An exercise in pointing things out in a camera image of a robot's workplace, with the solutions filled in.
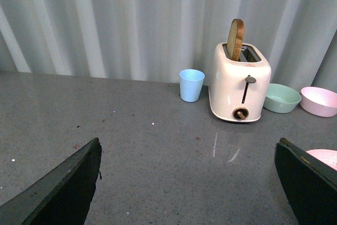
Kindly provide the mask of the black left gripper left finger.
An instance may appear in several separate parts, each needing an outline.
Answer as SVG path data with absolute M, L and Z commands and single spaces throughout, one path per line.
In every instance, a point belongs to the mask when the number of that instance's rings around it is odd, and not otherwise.
M 1 206 L 1 224 L 84 224 L 100 173 L 102 147 L 94 138 Z

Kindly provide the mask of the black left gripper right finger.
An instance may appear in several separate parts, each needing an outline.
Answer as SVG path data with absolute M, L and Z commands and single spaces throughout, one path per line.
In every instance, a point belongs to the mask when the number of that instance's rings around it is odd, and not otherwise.
M 275 167 L 299 224 L 336 224 L 336 170 L 286 138 L 276 144 Z

